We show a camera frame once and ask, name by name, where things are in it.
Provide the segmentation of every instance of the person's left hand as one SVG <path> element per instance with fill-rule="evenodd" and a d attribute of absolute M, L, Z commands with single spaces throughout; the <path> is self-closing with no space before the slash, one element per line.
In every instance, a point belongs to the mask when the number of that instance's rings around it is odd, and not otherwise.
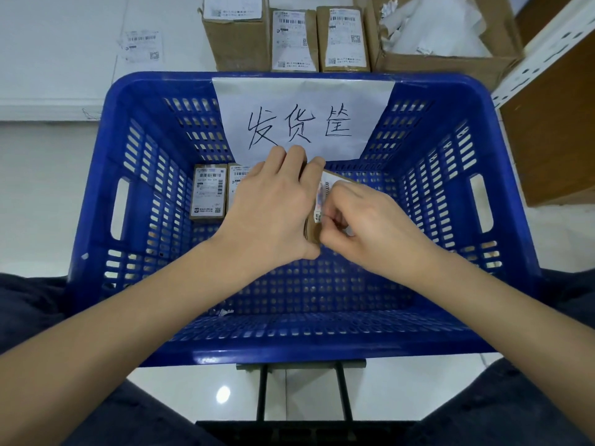
<path fill-rule="evenodd" d="M 316 259 L 320 247 L 306 240 L 303 229 L 325 161 L 317 156 L 303 167 L 306 162 L 300 146 L 288 152 L 273 147 L 237 187 L 233 206 L 212 240 L 232 245 L 246 257 L 246 266 L 261 275 L 294 260 Z"/>

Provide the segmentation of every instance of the floor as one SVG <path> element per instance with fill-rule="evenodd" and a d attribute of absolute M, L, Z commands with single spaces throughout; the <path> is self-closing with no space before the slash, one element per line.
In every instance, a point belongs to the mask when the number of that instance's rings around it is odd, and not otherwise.
<path fill-rule="evenodd" d="M 97 125 L 0 124 L 0 272 L 65 275 Z M 595 267 L 595 206 L 526 209 L 540 265 Z M 499 354 L 395 357 L 346 369 L 358 420 L 417 420 L 465 388 Z M 254 420 L 258 374 L 234 365 L 137 369 L 130 379 L 186 418 Z M 268 420 L 339 420 L 331 370 L 275 371 Z"/>

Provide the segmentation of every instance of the blue plastic basket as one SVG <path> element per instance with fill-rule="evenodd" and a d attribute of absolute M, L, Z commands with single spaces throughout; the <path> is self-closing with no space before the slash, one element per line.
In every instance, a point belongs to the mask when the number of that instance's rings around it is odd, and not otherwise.
<path fill-rule="evenodd" d="M 192 169 L 233 157 L 212 77 L 145 72 L 105 100 L 68 283 L 81 311 L 209 238 L 189 219 Z M 311 74 L 228 74 L 311 78 Z M 498 120 L 486 89 L 462 75 L 316 74 L 394 80 L 358 160 L 329 162 L 391 195 L 436 243 L 535 295 L 540 270 Z M 482 233 L 470 178 L 483 176 L 493 228 Z M 121 239 L 110 233 L 120 179 L 129 182 Z M 218 316 L 220 310 L 233 310 Z M 323 249 L 273 270 L 183 328 L 145 366 L 264 363 L 491 350 L 453 316 L 404 286 Z"/>

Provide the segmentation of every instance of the cardboard box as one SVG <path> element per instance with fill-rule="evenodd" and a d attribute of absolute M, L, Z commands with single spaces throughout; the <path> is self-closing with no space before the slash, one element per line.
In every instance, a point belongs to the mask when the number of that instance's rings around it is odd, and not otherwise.
<path fill-rule="evenodd" d="M 318 193 L 316 194 L 316 202 L 314 207 L 310 211 L 310 214 L 306 218 L 306 223 L 303 227 L 304 237 L 311 243 L 320 244 L 320 232 L 323 229 L 323 225 L 320 223 L 322 219 L 322 208 L 324 201 L 327 199 L 328 194 L 331 192 L 331 188 L 337 181 L 350 181 L 355 183 L 352 179 L 346 178 L 343 175 L 325 170 L 323 176 L 320 179 L 320 185 L 318 186 Z"/>
<path fill-rule="evenodd" d="M 271 9 L 273 72 L 318 72 L 316 11 Z"/>
<path fill-rule="evenodd" d="M 226 213 L 227 164 L 194 167 L 190 220 L 221 221 Z"/>
<path fill-rule="evenodd" d="M 205 0 L 199 13 L 211 44 L 215 64 L 219 72 L 258 71 L 267 72 L 271 68 L 270 28 L 268 0 L 262 0 L 260 18 L 229 20 L 227 10 L 217 9 L 218 4 L 227 2 L 227 8 L 242 10 L 242 0 Z M 205 3 L 216 3 L 211 7 Z M 220 14 L 220 20 L 212 14 Z"/>
<path fill-rule="evenodd" d="M 359 7 L 318 6 L 316 23 L 321 71 L 370 71 L 364 16 Z"/>
<path fill-rule="evenodd" d="M 456 58 L 424 55 L 396 55 L 380 44 L 380 9 L 389 0 L 353 0 L 364 10 L 369 59 L 374 72 L 457 72 L 467 74 L 493 91 L 523 59 L 524 52 L 515 17 L 508 0 L 475 0 L 487 24 L 481 40 L 491 58 Z M 410 0 L 399 0 L 404 6 Z"/>
<path fill-rule="evenodd" d="M 250 169 L 252 169 L 250 166 L 242 166 L 236 163 L 227 165 L 227 211 L 231 208 L 236 197 L 237 186 L 248 175 Z"/>

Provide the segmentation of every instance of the dark pants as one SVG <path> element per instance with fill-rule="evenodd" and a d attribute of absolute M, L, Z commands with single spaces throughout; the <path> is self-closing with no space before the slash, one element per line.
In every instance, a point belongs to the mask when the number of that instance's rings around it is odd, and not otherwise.
<path fill-rule="evenodd" d="M 546 272 L 546 302 L 595 328 L 595 270 Z M 63 278 L 0 274 L 0 353 L 64 319 Z M 65 445 L 221 444 L 125 381 Z M 589 445 L 518 369 L 501 359 L 467 389 L 412 427 L 406 445 Z"/>

